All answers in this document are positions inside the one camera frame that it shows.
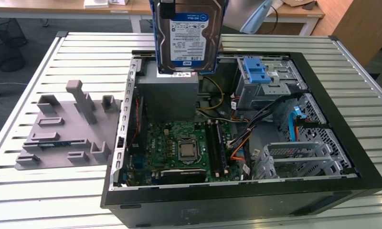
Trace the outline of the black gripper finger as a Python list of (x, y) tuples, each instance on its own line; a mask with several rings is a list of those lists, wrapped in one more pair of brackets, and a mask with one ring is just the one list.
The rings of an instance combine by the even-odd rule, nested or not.
[(174, 1), (162, 1), (162, 19), (172, 19), (176, 15), (176, 3)]

